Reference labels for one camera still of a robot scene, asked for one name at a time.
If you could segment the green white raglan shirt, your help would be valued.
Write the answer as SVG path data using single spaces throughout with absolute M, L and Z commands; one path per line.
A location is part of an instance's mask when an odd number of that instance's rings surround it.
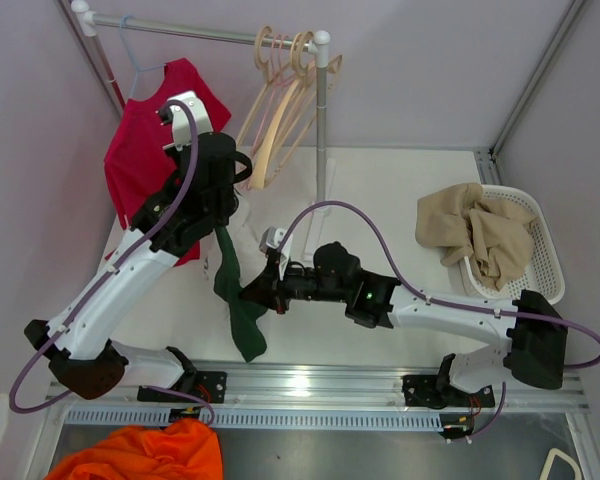
M 266 259 L 251 225 L 250 205 L 240 197 L 236 212 L 225 227 L 212 234 L 204 257 L 204 272 L 212 292 L 223 302 L 223 315 L 229 324 L 233 343 L 247 363 L 267 350 L 258 320 L 267 309 L 240 298 L 240 292 L 262 272 Z

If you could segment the beige t shirt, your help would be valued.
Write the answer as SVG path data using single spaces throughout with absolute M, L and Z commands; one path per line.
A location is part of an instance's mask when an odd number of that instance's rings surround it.
M 474 277 L 500 291 L 523 276 L 534 252 L 537 216 L 502 198 L 488 198 L 478 183 L 450 186 L 417 202 L 415 239 L 445 251 L 441 264 L 469 260 Z

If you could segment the beige wooden hanger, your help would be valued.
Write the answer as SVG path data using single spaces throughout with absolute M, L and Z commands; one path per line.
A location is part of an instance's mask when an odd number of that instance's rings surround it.
M 294 78 L 290 62 L 282 62 L 282 52 L 285 50 L 286 41 L 287 36 L 275 35 L 270 25 L 264 25 L 256 34 L 253 60 L 256 69 L 262 74 L 263 84 L 236 139 L 236 145 L 242 147 L 253 123 L 257 119 L 260 120 L 255 139 L 251 143 L 251 155 L 259 148 L 262 130 L 276 94 Z

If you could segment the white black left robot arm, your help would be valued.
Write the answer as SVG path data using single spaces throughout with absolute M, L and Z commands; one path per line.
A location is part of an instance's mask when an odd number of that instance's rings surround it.
M 177 348 L 148 350 L 111 338 L 136 301 L 238 208 L 236 183 L 250 174 L 250 159 L 224 133 L 199 135 L 197 164 L 188 191 L 183 185 L 191 149 L 168 154 L 177 169 L 133 217 L 121 243 L 80 297 L 49 321 L 33 320 L 25 335 L 49 361 L 56 380 L 92 400 L 116 386 L 157 386 L 174 401 L 195 389 L 195 368 Z

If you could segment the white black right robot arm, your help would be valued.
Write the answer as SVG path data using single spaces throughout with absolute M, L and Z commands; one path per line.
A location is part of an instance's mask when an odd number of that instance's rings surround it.
M 241 299 L 279 314 L 294 300 L 342 303 L 346 317 L 366 328 L 423 328 L 481 342 L 478 350 L 442 360 L 435 392 L 446 404 L 511 379 L 543 390 L 563 385 L 568 330 L 537 292 L 453 308 L 448 301 L 409 292 L 395 277 L 363 269 L 338 242 L 319 247 L 310 267 L 285 263 L 272 248 L 266 257 L 264 270 L 241 290 Z

